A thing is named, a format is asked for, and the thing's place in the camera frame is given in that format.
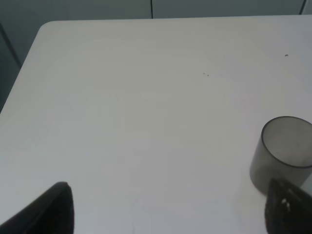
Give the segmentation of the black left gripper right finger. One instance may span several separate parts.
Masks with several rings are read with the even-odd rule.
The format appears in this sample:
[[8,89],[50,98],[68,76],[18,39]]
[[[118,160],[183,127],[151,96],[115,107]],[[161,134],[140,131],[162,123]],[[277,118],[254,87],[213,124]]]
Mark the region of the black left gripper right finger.
[[285,179],[269,182],[265,224],[269,234],[310,234],[312,197]]

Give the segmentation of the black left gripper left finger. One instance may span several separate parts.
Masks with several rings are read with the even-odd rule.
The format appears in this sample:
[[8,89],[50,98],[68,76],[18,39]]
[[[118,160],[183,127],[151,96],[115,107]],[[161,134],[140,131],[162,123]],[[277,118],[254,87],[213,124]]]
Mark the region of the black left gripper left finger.
[[75,211],[71,187],[57,182],[0,225],[2,234],[72,234]]

